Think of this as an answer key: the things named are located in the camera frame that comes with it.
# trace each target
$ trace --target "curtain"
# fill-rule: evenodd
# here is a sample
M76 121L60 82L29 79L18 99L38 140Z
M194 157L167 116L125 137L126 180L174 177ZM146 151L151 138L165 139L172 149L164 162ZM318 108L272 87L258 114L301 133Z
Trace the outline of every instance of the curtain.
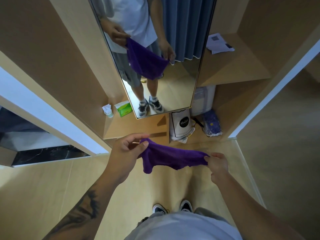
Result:
M214 0L162 0L166 38L177 61L200 58Z

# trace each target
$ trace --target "wooden floor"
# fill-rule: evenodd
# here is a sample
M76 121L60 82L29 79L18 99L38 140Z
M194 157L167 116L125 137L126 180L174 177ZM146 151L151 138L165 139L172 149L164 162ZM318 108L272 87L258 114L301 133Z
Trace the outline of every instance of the wooden floor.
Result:
M187 63L191 67L191 71L187 71L183 66L184 62L176 62L174 65L169 64L164 70L164 76L159 79L157 97L162 104L164 111L173 111L189 107L192 101L193 91L196 85L195 69L198 70L199 59L194 58L188 60ZM128 93L128 96L133 105L136 115L138 114L139 100L134 95L130 85L123 82ZM148 100L150 92L147 84L143 83L144 96ZM155 111L150 110L148 115L154 115Z
M237 136L268 210L320 236L320 83L302 70Z
M179 148L224 153L230 172L259 200L237 141ZM0 169L1 239L41 239L76 204L107 162L107 156L100 156ZM207 167L176 171L156 166L151 174L142 170L142 159L138 159L128 179L114 192L96 239L124 239L142 218L152 213L155 203L173 212L185 198L194 209L205 207L233 223L217 186L210 181Z

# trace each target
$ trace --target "white sock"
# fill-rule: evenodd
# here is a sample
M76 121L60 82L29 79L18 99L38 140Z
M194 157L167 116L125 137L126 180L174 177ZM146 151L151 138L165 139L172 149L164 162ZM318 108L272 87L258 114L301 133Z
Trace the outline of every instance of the white sock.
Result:
M150 100L151 100L152 102L155 102L155 101L157 101L157 100L158 100L158 97L157 97L157 96L155 96L155 97L150 96Z
M142 100L140 100L140 103L141 103L141 104L146 104L146 99L143 98Z

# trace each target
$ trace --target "mirror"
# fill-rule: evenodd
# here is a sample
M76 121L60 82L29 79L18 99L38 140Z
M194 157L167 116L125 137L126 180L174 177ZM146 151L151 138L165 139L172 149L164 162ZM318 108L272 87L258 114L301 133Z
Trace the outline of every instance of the mirror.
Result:
M215 0L91 0L137 118L191 106Z

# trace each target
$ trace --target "black marble surface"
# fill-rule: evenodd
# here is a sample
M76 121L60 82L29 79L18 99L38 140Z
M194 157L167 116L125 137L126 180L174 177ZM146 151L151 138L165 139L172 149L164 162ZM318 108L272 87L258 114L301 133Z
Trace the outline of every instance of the black marble surface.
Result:
M73 145L48 147L18 152L14 158L12 166L58 161L62 159L86 156L89 155L78 148L75 148Z

